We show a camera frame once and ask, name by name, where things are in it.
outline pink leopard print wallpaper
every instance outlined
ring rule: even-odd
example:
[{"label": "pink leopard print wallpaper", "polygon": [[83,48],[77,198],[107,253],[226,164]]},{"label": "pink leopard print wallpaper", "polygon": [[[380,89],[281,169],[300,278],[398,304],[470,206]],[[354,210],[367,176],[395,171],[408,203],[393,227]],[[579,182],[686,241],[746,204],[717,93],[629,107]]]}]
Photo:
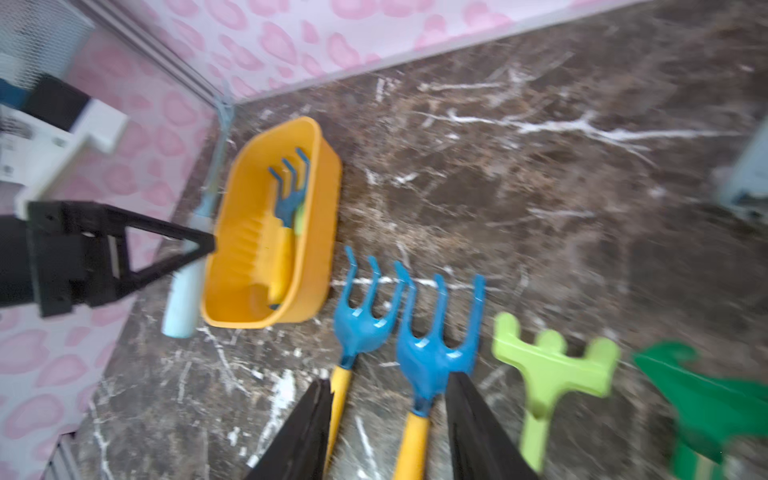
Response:
[{"label": "pink leopard print wallpaper", "polygon": [[321,83],[638,0],[121,0],[238,98]]},{"label": "pink leopard print wallpaper", "polygon": [[[55,197],[168,219],[212,109],[103,31],[76,57],[68,81],[131,122],[114,155],[85,151]],[[133,267],[149,264],[159,242],[130,232]],[[78,428],[133,302],[79,306],[45,320],[34,305],[0,310],[1,480],[38,480],[58,436]]]}]

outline floor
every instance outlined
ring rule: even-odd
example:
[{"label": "floor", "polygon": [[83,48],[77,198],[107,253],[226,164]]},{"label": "floor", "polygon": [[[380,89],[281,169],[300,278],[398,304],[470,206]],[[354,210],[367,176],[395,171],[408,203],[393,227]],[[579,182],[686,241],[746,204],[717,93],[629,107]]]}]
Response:
[{"label": "floor", "polygon": [[[169,279],[149,286],[78,433],[84,478],[244,477],[290,412],[283,400],[339,359],[344,245],[388,276],[394,260],[445,275],[449,345],[486,275],[473,379],[515,440],[525,389],[490,352],[493,316],[514,313],[524,339],[556,329],[575,355],[614,339],[611,395],[560,401],[544,477],[664,478],[674,411],[633,351],[680,339],[702,372],[768,382],[768,242],[710,204],[766,114],[767,45],[765,2],[656,0],[243,106],[238,148],[306,114],[343,160],[328,301],[299,325],[173,340],[159,324]],[[391,285],[380,292],[378,314]],[[434,301],[420,288],[417,333]],[[392,339],[359,357],[330,478],[391,476],[410,406],[394,361]],[[431,432],[427,476],[451,478],[440,401]],[[734,442],[727,475],[766,478],[766,458],[768,443]]]}]

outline white plastic part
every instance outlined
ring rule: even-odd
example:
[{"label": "white plastic part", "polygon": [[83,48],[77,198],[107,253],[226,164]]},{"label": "white plastic part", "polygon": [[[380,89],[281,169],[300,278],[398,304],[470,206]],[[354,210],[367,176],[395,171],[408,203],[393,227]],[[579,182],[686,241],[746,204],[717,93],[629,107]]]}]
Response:
[{"label": "white plastic part", "polygon": [[[214,221],[209,217],[192,214],[187,225],[190,228],[210,232]],[[188,242],[184,247],[191,250],[195,246],[195,243]],[[205,284],[205,261],[206,257],[203,257],[174,273],[163,315],[163,335],[186,339],[194,334],[200,318],[200,299],[203,296]]]},{"label": "white plastic part", "polygon": [[74,165],[81,150],[92,146],[112,154],[128,125],[128,116],[92,98],[72,125],[63,131],[12,108],[2,107],[5,123],[23,134],[2,133],[0,180],[25,186],[14,199],[16,217],[27,219],[27,204],[45,198]]}]

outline blue hand rake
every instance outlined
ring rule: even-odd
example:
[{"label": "blue hand rake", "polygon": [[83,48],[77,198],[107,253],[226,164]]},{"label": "blue hand rake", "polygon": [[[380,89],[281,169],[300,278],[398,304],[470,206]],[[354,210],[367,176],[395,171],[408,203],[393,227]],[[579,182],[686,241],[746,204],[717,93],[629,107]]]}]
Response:
[{"label": "blue hand rake", "polygon": [[469,375],[475,366],[485,303],[485,278],[482,275],[475,276],[475,301],[469,315],[469,327],[464,343],[457,349],[450,349],[442,341],[445,311],[448,308],[448,289],[445,288],[442,275],[435,275],[439,297],[432,330],[420,339],[411,333],[416,286],[405,269],[402,269],[402,275],[401,280],[409,285],[409,293],[397,339],[397,360],[400,362],[402,373],[413,386],[414,401],[408,414],[392,478],[419,480],[424,476],[432,401],[439,393],[445,392],[451,372],[465,372]]},{"label": "blue hand rake", "polygon": [[[353,309],[349,306],[349,294],[352,292],[352,284],[357,274],[357,260],[350,247],[346,247],[346,257],[349,259],[349,272],[346,274],[346,285],[339,298],[339,305],[333,314],[333,329],[336,338],[339,339],[342,347],[342,357],[339,365],[333,370],[331,377],[331,392],[333,392],[333,407],[331,409],[331,424],[328,435],[328,452],[326,454],[326,470],[330,465],[333,444],[336,442],[336,434],[339,431],[339,422],[344,412],[344,402],[346,400],[346,391],[349,388],[349,381],[352,378],[352,367],[358,353],[372,352],[378,349],[386,342],[387,337],[395,326],[395,318],[400,310],[400,299],[402,292],[406,289],[406,283],[398,280],[395,288],[395,295],[392,297],[392,306],[389,312],[382,318],[377,319],[371,313],[373,300],[376,298],[376,288],[379,285],[382,272],[379,269],[379,263],[373,256],[368,257],[368,263],[373,270],[371,286],[366,292],[366,297],[362,304]],[[398,278],[408,276],[408,272],[400,262],[395,262]]]},{"label": "blue hand rake", "polygon": [[298,173],[296,168],[286,160],[283,159],[283,165],[290,172],[290,185],[287,197],[283,197],[285,191],[283,190],[283,178],[270,167],[270,173],[277,180],[277,199],[275,200],[275,217],[283,222],[283,226],[277,233],[277,247],[275,249],[274,266],[272,269],[272,278],[270,279],[270,285],[267,289],[267,298],[270,302],[270,308],[273,310],[283,302],[285,295],[288,293],[288,287],[290,286],[291,276],[293,275],[293,223],[296,210],[304,203],[306,197],[306,185],[310,182],[310,159],[306,157],[304,152],[300,149],[296,149],[296,153],[304,162],[304,182],[301,188],[298,187]]}]

